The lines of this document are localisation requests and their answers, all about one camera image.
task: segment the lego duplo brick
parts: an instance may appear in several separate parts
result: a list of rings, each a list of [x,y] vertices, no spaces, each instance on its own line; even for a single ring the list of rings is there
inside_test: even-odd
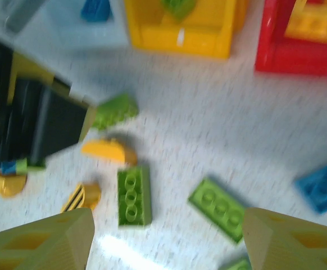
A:
[[[93,127],[103,130],[138,115],[138,107],[128,94],[120,94],[97,107]]]
[[[117,173],[119,226],[146,226],[152,222],[149,168],[131,167]]]
[[[295,185],[316,212],[327,211],[327,166],[298,179]]]
[[[241,241],[245,208],[216,183],[204,178],[189,197],[189,202],[236,244]]]
[[[243,218],[254,270],[327,270],[327,227],[260,208]]]
[[[327,0],[296,0],[285,36],[327,43]]]
[[[95,226],[81,208],[0,232],[0,270],[83,270]]]

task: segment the lego stud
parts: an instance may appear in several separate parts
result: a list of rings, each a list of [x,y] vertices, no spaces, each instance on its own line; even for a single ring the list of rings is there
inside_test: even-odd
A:
[[[209,207],[216,199],[216,195],[212,190],[205,190],[201,202],[204,206]]]
[[[134,174],[128,174],[125,179],[125,189],[132,190],[136,186],[136,176]]]
[[[126,219],[128,222],[134,222],[137,217],[137,207],[136,205],[130,205],[126,209]]]
[[[227,201],[221,200],[216,203],[214,213],[220,217],[223,217],[229,210],[230,205]]]
[[[136,202],[137,193],[135,190],[129,190],[125,195],[125,202],[127,205],[134,205]]]
[[[242,215],[239,211],[230,211],[229,219],[227,221],[232,227],[237,227],[242,223]]]

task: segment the white speckled floor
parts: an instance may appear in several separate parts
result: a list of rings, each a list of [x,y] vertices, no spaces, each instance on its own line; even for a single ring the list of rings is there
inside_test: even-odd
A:
[[[117,166],[80,154],[48,160],[17,197],[0,198],[0,231],[60,212],[78,182],[99,178],[102,200],[87,269],[217,269],[245,253],[187,204],[210,174],[253,205],[327,225],[293,188],[295,177],[327,163],[327,79],[255,74],[263,0],[252,0],[229,61],[126,51],[60,53],[40,16],[15,40],[0,38],[73,82],[93,102],[122,91],[139,116],[108,134],[151,167],[153,223],[117,227]]]

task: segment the plastic toy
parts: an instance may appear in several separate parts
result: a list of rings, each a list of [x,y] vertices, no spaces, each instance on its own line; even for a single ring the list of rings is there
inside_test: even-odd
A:
[[[1,175],[0,174],[0,196],[13,197],[19,194],[25,187],[26,175]]]
[[[242,258],[230,267],[220,267],[219,270],[252,270],[247,258]]]
[[[161,0],[163,6],[177,20],[182,20],[195,8],[196,0]]]
[[[101,199],[101,189],[97,183],[78,184],[75,192],[71,194],[67,204],[61,212],[71,211],[77,208],[95,209]]]
[[[102,139],[89,141],[84,144],[81,152],[120,163],[137,164],[135,151],[117,142],[115,139],[110,141]]]
[[[108,0],[86,0],[81,17],[91,23],[107,21],[110,15],[110,2]]]
[[[327,270],[327,227],[248,208],[243,234],[254,270]]]
[[[0,270],[84,270],[94,237],[90,209],[0,232]]]
[[[188,200],[236,244],[242,239],[244,207],[213,181],[204,178]]]
[[[226,59],[233,33],[243,27],[248,0],[197,0],[192,12],[180,22],[159,0],[125,0],[125,6],[135,48]]]
[[[295,0],[266,0],[256,70],[327,75],[327,44],[284,36]]]
[[[327,211],[327,166],[297,180],[295,185],[315,211]]]
[[[285,36],[327,43],[327,0],[320,2],[296,0]]]
[[[0,24],[5,30],[19,33],[46,0],[0,0]]]
[[[93,127],[102,130],[138,115],[136,102],[128,94],[120,94],[97,107]]]
[[[131,167],[117,172],[119,226],[146,226],[152,222],[149,169]]]

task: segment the green sloped brick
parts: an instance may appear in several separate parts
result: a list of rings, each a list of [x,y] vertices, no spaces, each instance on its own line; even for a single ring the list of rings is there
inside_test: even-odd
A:
[[[182,20],[195,8],[196,0],[161,0],[162,5],[178,20]]]
[[[152,222],[149,168],[131,167],[117,172],[119,226],[146,226]]]
[[[240,259],[231,266],[220,267],[219,270],[252,270],[251,264],[247,258]]]
[[[135,100],[128,94],[120,94],[97,107],[92,127],[103,130],[135,117],[138,113],[139,109]]]
[[[242,220],[245,208],[209,178],[204,178],[189,197],[189,202],[236,244],[243,238]]]

